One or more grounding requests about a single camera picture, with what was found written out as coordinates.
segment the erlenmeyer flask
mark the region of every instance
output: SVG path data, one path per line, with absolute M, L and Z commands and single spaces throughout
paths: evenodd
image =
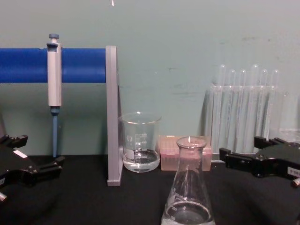
M 177 141 L 180 159 L 161 225 L 215 225 L 203 179 L 204 139 L 183 137 Z

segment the clear liquid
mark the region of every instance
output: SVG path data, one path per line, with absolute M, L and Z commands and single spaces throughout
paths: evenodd
M 164 211 L 161 225 L 215 225 L 207 208 L 196 202 L 175 202 Z
M 159 154 L 154 150 L 134 150 L 134 159 L 128 160 L 126 154 L 123 157 L 124 166 L 133 172 L 143 173 L 154 170 L 160 161 Z

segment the pink tip box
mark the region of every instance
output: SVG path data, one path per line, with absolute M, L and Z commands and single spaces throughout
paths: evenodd
M 184 136 L 161 135 L 159 138 L 160 148 L 160 163 L 161 170 L 176 171 L 179 160 L 179 147 L 176 142 Z M 206 141 L 206 146 L 203 149 L 202 170 L 209 171 L 211 166 L 211 146 L 210 137 L 199 136 Z

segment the black table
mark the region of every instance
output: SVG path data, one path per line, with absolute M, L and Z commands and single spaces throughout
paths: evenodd
M 107 156 L 69 156 L 59 180 L 1 189 L 9 200 L 0 205 L 0 225 L 160 225 L 174 175 L 124 169 L 121 186 L 107 187 Z M 217 225 L 293 225 L 300 213 L 300 189 L 288 180 L 222 163 L 205 178 Z

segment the glass beaker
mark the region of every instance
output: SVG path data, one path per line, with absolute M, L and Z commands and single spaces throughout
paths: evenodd
M 123 164 L 133 172 L 147 172 L 159 165 L 158 122 L 161 117 L 134 112 L 120 117 L 123 125 Z
M 178 139 L 178 170 L 165 204 L 161 225 L 215 225 L 209 196 L 203 179 L 204 139 Z

